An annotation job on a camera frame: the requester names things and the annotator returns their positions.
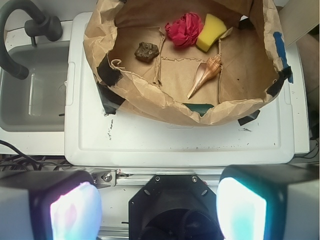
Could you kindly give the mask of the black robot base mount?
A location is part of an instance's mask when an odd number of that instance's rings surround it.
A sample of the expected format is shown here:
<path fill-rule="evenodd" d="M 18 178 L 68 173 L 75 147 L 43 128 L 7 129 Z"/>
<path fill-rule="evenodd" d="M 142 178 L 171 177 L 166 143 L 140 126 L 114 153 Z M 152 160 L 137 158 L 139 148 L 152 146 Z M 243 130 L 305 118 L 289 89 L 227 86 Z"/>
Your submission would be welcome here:
<path fill-rule="evenodd" d="M 128 202 L 128 237 L 223 240 L 216 198 L 197 175 L 155 175 Z"/>

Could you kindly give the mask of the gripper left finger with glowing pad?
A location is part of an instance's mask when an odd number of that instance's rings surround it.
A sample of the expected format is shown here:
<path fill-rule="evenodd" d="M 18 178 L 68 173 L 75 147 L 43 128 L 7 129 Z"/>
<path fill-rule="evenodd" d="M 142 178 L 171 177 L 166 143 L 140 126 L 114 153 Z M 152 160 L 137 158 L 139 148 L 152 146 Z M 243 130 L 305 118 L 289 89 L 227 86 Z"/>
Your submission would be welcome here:
<path fill-rule="evenodd" d="M 94 240 L 101 221 L 101 196 L 87 171 L 0 174 L 2 240 Z"/>

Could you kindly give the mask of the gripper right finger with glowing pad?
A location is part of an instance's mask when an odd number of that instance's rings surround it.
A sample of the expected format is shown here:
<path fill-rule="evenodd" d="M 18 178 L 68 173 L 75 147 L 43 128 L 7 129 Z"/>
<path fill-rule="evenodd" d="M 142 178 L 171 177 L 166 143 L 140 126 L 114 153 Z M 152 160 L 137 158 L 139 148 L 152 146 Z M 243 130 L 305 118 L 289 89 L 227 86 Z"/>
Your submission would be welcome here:
<path fill-rule="evenodd" d="M 227 240 L 318 240 L 319 164 L 229 165 L 216 191 Z"/>

